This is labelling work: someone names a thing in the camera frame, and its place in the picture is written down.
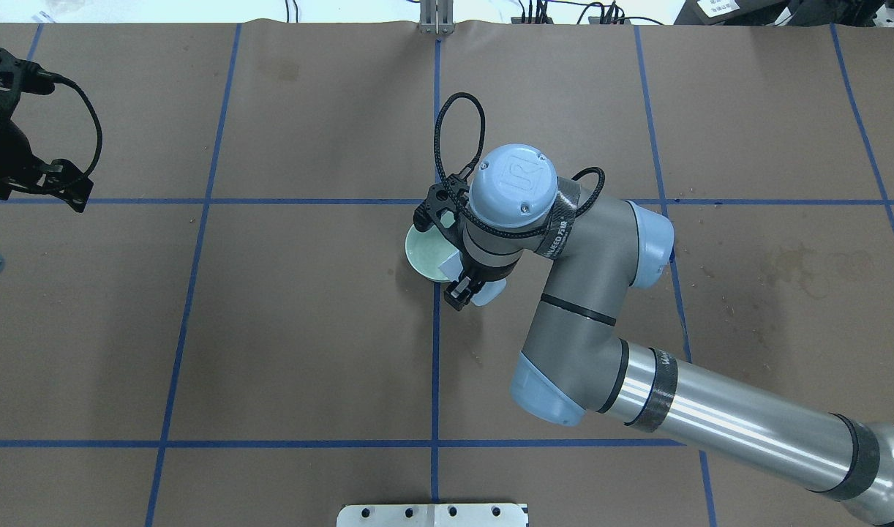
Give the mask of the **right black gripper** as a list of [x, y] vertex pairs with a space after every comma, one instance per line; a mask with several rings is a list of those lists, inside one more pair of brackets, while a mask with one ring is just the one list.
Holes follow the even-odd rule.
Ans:
[[476, 294], [486, 289], [497, 289], [500, 281], [510, 274], [510, 264], [487, 266], [470, 256], [461, 256], [460, 261], [461, 272], [458, 278], [451, 281], [444, 290], [445, 302], [458, 313], [470, 304]]

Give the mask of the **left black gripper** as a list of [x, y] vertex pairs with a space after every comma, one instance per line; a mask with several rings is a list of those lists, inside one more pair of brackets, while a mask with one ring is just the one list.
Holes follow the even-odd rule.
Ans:
[[82, 213], [93, 186], [72, 161], [39, 159], [19, 127], [0, 122], [0, 200], [8, 200], [12, 193], [49, 195]]

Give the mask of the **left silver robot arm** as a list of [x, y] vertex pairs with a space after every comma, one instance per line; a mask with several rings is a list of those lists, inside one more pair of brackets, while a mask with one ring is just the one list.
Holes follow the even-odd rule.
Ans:
[[102, 150], [99, 119], [94, 119], [97, 144], [89, 167], [79, 169], [66, 159], [46, 162], [36, 156], [29, 138], [13, 121], [20, 100], [19, 94], [0, 91], [0, 201], [8, 200], [13, 193], [49, 195], [82, 213], [94, 187], [91, 173]]

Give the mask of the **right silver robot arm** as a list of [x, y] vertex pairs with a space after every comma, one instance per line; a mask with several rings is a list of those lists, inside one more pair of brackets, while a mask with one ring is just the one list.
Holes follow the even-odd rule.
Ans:
[[[894, 233], [881, 206], [670, 206], [680, 257], [617, 332], [817, 411], [894, 420]], [[438, 497], [520, 501], [534, 526], [858, 526], [842, 504], [614, 417], [555, 426], [508, 384], [547, 264], [440, 314]]]

